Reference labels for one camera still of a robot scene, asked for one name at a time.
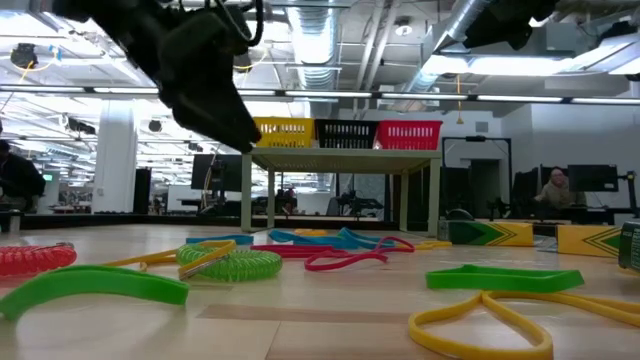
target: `green plastic strip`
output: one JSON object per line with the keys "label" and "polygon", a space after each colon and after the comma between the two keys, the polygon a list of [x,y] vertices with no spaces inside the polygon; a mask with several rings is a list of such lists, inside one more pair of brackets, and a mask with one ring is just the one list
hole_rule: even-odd
{"label": "green plastic strip", "polygon": [[111,266],[78,265],[38,275],[0,299],[0,313],[18,319],[28,309],[76,294],[116,294],[184,305],[189,285],[162,276]]}
{"label": "green plastic strip", "polygon": [[564,291],[584,284],[578,270],[525,270],[464,265],[428,272],[429,289],[480,289],[534,293]]}

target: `table leg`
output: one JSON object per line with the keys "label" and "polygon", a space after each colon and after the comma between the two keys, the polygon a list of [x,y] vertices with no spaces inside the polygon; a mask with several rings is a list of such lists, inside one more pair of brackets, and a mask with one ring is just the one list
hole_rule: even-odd
{"label": "table leg", "polygon": [[251,232],[251,155],[242,155],[242,203],[240,228]]}
{"label": "table leg", "polygon": [[429,237],[438,236],[438,220],[440,219],[440,166],[442,160],[432,159],[429,165]]}
{"label": "table leg", "polygon": [[267,203],[267,228],[273,229],[275,227],[275,213],[276,213],[276,172],[273,168],[269,168],[269,202]]}
{"label": "table leg", "polygon": [[409,212],[409,173],[400,176],[400,231],[407,231]]}

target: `green coiled cord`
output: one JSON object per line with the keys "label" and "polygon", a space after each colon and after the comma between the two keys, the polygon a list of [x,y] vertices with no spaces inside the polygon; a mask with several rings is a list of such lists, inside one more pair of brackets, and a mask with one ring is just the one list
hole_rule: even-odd
{"label": "green coiled cord", "polygon": [[[176,261],[180,265],[189,264],[215,247],[183,245],[178,249]],[[276,275],[282,268],[282,258],[276,253],[256,250],[234,250],[225,258],[205,268],[200,275],[218,281],[238,282],[266,279]]]}

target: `wooden floor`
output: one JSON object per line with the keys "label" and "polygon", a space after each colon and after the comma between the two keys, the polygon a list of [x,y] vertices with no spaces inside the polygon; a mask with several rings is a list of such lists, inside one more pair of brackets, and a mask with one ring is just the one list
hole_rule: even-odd
{"label": "wooden floor", "polygon": [[[238,229],[132,225],[23,232],[0,246],[71,241],[78,263],[102,263],[176,248],[189,236]],[[399,235],[408,240],[416,236]],[[256,236],[266,242],[265,233]],[[582,294],[640,302],[640,278],[621,274],[614,259],[557,255],[532,248],[453,247],[390,254],[387,264],[366,262],[313,273],[286,261],[277,278],[239,284],[198,281],[186,308],[109,295],[58,299],[27,312],[17,323],[0,320],[2,360],[86,359],[441,359],[414,344],[407,319],[475,291],[431,291],[426,271],[461,264],[537,269],[579,269]],[[175,277],[172,267],[153,272]],[[0,296],[17,285],[0,278]],[[507,301],[553,336],[556,359],[633,359],[640,329],[564,305]],[[526,348],[518,332],[479,308],[464,318],[429,327],[485,346]]]}

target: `black basket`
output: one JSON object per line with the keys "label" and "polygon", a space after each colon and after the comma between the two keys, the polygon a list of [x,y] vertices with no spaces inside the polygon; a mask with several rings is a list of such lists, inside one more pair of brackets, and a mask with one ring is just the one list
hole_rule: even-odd
{"label": "black basket", "polygon": [[372,149],[377,121],[316,119],[321,148]]}

